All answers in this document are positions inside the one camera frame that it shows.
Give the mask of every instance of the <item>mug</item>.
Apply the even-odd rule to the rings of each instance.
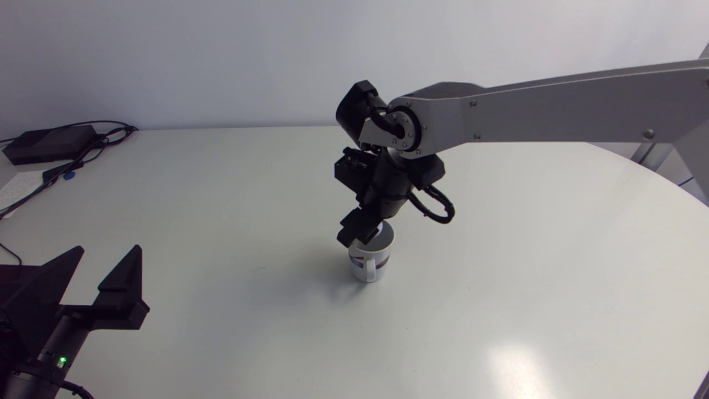
[[[387,222],[380,223],[379,233],[367,245],[360,240],[354,240],[348,250],[352,274],[365,283],[381,280],[393,243],[394,229]]]

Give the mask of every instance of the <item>metal bolt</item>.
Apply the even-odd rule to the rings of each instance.
[[[652,140],[655,138],[655,131],[652,129],[647,129],[646,131],[642,132],[642,137],[645,140]]]

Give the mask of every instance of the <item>power adapter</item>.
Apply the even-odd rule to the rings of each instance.
[[[74,160],[97,137],[98,134],[91,125],[32,130],[22,133],[2,152],[13,165]]]

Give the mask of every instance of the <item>paper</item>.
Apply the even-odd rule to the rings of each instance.
[[[5,187],[0,189],[0,212],[38,189],[44,183],[43,172],[44,170],[33,170],[15,175]],[[15,211],[6,214],[4,218],[12,216],[13,213]]]

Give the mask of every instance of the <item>white table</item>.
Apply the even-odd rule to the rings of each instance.
[[[437,186],[454,221],[407,204],[365,285],[335,240],[356,205],[333,177],[349,145],[338,127],[143,131],[0,222],[28,264],[86,249],[64,303],[91,303],[143,247],[143,328],[91,333],[68,380],[97,399],[695,393],[699,201],[589,144],[453,148]]]

